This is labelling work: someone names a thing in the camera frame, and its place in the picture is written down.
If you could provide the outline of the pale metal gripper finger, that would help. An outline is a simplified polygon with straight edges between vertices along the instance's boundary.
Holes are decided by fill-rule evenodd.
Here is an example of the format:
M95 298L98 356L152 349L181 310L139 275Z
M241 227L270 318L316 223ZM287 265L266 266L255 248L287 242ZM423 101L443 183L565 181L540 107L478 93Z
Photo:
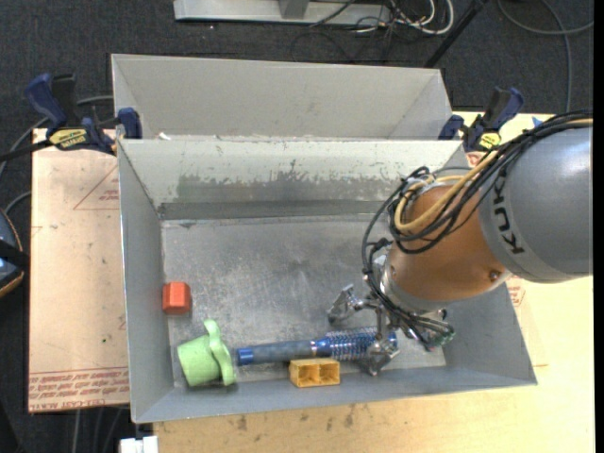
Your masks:
M376 377L399 354L398 340L395 334L374 340L360 359L364 371Z
M341 323L364 308L364 300L356 295L353 284L344 286L330 309L327 319L331 325Z

